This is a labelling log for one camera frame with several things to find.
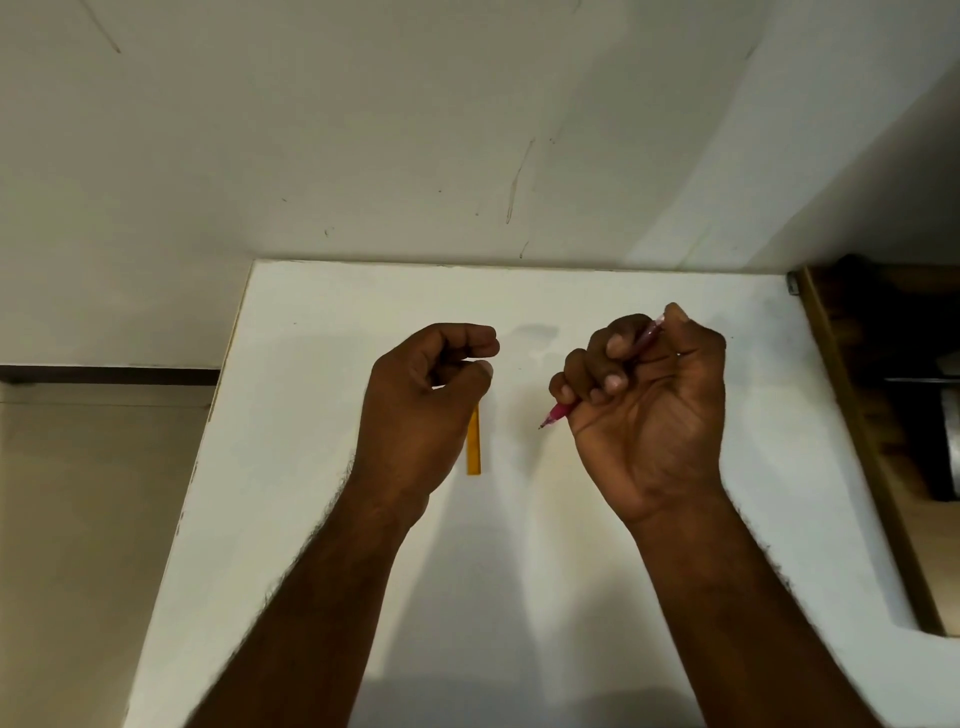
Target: left hand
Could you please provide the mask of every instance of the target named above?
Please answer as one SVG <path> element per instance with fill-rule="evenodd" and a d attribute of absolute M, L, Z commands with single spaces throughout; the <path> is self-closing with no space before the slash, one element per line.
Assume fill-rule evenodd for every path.
<path fill-rule="evenodd" d="M 465 359 L 499 351 L 491 327 L 433 324 L 377 359 L 347 488 L 363 488 L 374 507 L 413 525 L 457 461 L 473 408 L 490 389 L 491 364 Z"/>

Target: forearm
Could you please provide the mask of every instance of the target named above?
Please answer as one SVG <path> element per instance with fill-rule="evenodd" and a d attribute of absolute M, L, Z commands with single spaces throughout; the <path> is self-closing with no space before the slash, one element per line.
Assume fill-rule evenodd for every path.
<path fill-rule="evenodd" d="M 711 728 L 878 728 L 717 482 L 632 528 Z"/>
<path fill-rule="evenodd" d="M 188 723 L 346 726 L 406 527 L 348 484 Z"/>

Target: white wall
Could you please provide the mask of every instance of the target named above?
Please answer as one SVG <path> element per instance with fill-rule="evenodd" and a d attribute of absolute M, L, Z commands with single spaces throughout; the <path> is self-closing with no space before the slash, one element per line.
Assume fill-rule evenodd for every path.
<path fill-rule="evenodd" d="M 257 255 L 749 266 L 960 58 L 955 0 L 88 6 L 0 0 L 6 362 L 218 366 Z"/>

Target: floor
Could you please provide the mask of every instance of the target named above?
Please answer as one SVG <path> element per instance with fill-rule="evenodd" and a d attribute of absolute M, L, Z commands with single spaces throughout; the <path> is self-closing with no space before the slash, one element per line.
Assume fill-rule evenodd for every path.
<path fill-rule="evenodd" d="M 118 728 L 213 388 L 0 386 L 0 725 Z"/>

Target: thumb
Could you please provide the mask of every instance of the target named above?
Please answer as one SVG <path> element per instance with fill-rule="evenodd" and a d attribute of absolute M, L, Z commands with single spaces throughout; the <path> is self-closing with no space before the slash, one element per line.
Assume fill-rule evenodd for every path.
<path fill-rule="evenodd" d="M 437 394 L 446 406 L 460 411 L 468 420 L 480 398 L 487 394 L 493 378 L 493 365 L 489 361 L 474 361 L 467 364 Z"/>
<path fill-rule="evenodd" d="M 700 326 L 675 303 L 663 311 L 661 335 L 677 357 L 678 385 L 702 391 L 723 382 L 727 341 L 712 328 Z"/>

